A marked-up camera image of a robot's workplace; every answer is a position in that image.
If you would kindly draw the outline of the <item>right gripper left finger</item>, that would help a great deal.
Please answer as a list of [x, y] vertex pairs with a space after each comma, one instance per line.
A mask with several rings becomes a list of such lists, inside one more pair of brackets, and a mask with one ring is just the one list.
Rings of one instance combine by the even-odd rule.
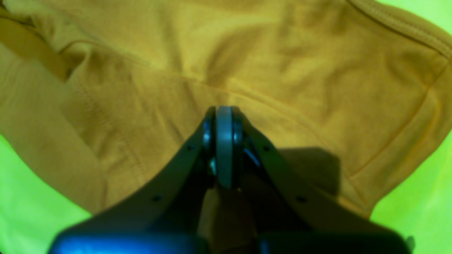
[[197, 228], [216, 180], [216, 108], [168, 164], [130, 197], [63, 230], [50, 254], [209, 254]]

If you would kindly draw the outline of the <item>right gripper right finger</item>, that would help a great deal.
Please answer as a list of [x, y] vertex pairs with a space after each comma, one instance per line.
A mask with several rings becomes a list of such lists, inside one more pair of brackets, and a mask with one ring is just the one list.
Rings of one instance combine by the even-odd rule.
[[260, 254], [410, 254], [394, 231], [337, 203], [339, 161], [320, 148], [284, 153], [228, 107], [228, 188], [250, 203]]

